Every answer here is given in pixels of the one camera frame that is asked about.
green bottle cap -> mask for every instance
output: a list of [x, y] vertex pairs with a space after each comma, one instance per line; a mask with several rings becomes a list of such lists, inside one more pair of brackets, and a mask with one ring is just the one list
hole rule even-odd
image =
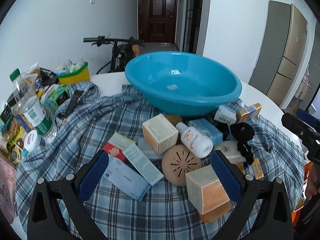
[[13, 82], [18, 76], [20, 76], [20, 70], [17, 68], [10, 74], [10, 80]]

white lotion bottle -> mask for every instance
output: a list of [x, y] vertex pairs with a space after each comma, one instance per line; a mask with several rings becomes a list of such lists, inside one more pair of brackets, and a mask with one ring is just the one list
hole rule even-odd
[[181, 134], [181, 142], [198, 158], [209, 155], [213, 149], [213, 142], [205, 135], [200, 133], [195, 127], [188, 127], [183, 122], [176, 125]]

white table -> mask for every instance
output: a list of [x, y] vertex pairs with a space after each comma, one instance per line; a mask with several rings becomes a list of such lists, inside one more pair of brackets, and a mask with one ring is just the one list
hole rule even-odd
[[[124, 72], [94, 75], [91, 77], [91, 81], [99, 87], [100, 96], [112, 96], [119, 94], [121, 93], [122, 85], [130, 84], [126, 79]], [[241, 83], [242, 93], [240, 98], [242, 101], [247, 106], [260, 103], [262, 105], [260, 114], [267, 120], [271, 121], [277, 128], [289, 136], [289, 138], [301, 148], [298, 136], [290, 132], [287, 128], [283, 127], [281, 123], [281, 117], [283, 115], [282, 110], [259, 90], [246, 83]]]

floor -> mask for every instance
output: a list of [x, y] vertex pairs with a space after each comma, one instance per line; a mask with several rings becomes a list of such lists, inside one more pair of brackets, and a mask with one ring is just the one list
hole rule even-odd
[[174, 44], [150, 42], [143, 45], [145, 47], [140, 46], [141, 54], [155, 51], [179, 51]]

pink bag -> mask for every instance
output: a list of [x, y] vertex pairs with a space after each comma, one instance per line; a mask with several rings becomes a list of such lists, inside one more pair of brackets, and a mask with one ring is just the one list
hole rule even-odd
[[16, 174], [15, 166], [0, 153], [0, 209], [10, 224], [14, 219]]

